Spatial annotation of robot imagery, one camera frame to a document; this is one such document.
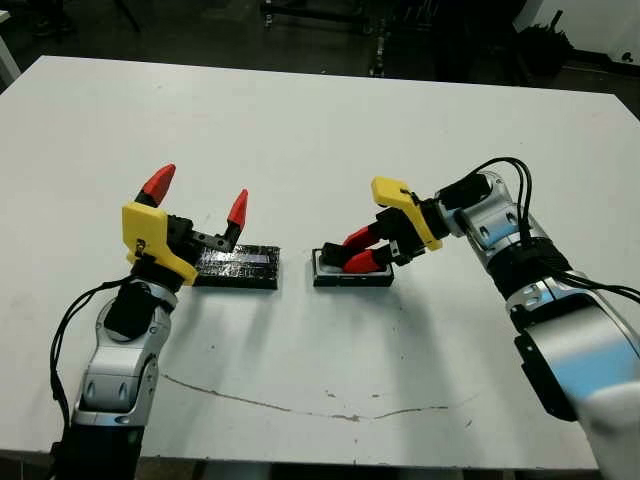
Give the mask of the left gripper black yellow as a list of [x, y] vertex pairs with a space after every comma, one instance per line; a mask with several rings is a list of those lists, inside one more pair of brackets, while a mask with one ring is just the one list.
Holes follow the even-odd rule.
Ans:
[[136, 275], [165, 271], [177, 277], [169, 284], [193, 285], [198, 277], [196, 265], [205, 249], [223, 253], [234, 250], [244, 229], [249, 192], [242, 189], [234, 201], [222, 235], [196, 231], [187, 218], [169, 215], [159, 206], [176, 171], [173, 163], [157, 170], [135, 197], [122, 208], [123, 241], [129, 249], [127, 259]]

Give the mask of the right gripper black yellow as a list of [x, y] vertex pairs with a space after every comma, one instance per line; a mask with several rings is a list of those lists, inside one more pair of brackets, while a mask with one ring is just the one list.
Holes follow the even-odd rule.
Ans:
[[[372, 273], [391, 263], [407, 264], [426, 250], [442, 247], [429, 227], [417, 195], [401, 180], [376, 176], [371, 182], [374, 202], [383, 208], [376, 222], [350, 234], [342, 243], [350, 254], [345, 273]], [[377, 246], [382, 240], [389, 244]]]

